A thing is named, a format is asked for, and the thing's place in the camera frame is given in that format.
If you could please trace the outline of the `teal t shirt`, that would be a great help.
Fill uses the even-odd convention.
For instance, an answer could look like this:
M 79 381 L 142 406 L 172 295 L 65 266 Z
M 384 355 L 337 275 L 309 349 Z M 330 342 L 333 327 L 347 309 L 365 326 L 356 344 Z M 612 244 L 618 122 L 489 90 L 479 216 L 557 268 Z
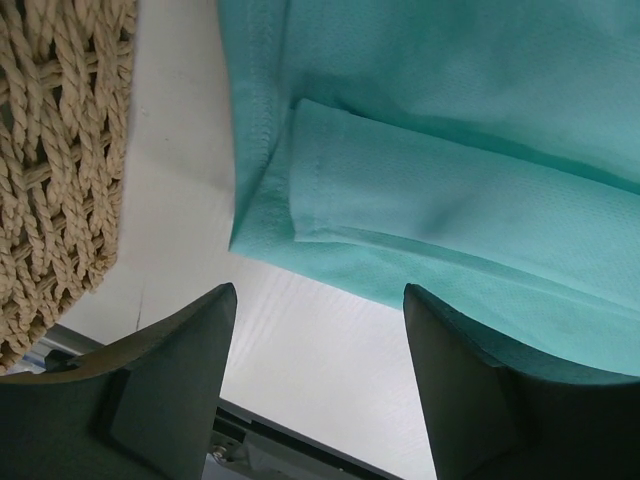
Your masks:
M 230 248 L 639 372 L 635 1 L 222 1 Z

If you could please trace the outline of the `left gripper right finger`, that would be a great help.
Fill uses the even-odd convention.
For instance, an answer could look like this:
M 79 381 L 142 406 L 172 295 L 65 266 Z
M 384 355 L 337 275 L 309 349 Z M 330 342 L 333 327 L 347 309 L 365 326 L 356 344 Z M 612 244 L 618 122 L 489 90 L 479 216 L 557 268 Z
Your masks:
M 635 479 L 639 381 L 544 353 L 410 284 L 403 311 L 441 479 Z

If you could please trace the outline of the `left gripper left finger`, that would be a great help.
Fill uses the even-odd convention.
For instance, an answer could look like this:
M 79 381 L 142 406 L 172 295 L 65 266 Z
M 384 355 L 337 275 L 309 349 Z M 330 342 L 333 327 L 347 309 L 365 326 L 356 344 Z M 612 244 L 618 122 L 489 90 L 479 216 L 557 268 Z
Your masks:
M 234 329 L 223 284 L 134 334 L 1 380 L 5 479 L 197 479 Z

